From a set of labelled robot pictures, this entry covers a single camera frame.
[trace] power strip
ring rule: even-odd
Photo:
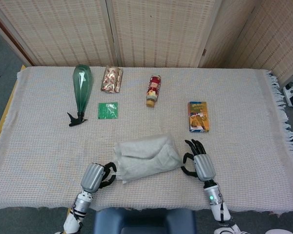
[[[293,87],[287,84],[283,87],[283,94],[287,100],[288,106],[293,107]]]

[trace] blue chair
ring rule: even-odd
[[[194,211],[188,209],[126,210],[108,208],[96,212],[94,234],[196,234]]]

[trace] gray floor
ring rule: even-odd
[[[0,118],[13,89],[21,62],[4,41],[0,39]],[[293,113],[287,110],[293,130]],[[53,234],[61,231],[67,208],[7,208],[0,210],[0,234]],[[281,228],[293,232],[293,212],[277,217],[269,212],[232,213],[242,230],[252,234],[264,234],[269,229]],[[84,221],[82,233],[92,232],[94,211]],[[196,212],[198,234],[211,234],[218,228],[209,210]]]

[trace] green packet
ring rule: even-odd
[[[98,119],[113,119],[118,116],[118,103],[99,103]]]

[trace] woven screen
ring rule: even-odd
[[[113,0],[123,66],[197,67],[215,0]]]
[[[0,0],[0,9],[37,65],[113,64],[99,0]]]
[[[226,61],[257,0],[225,0],[217,14],[200,67],[219,68]]]
[[[272,70],[284,84],[293,74],[293,0],[262,1],[229,67]]]

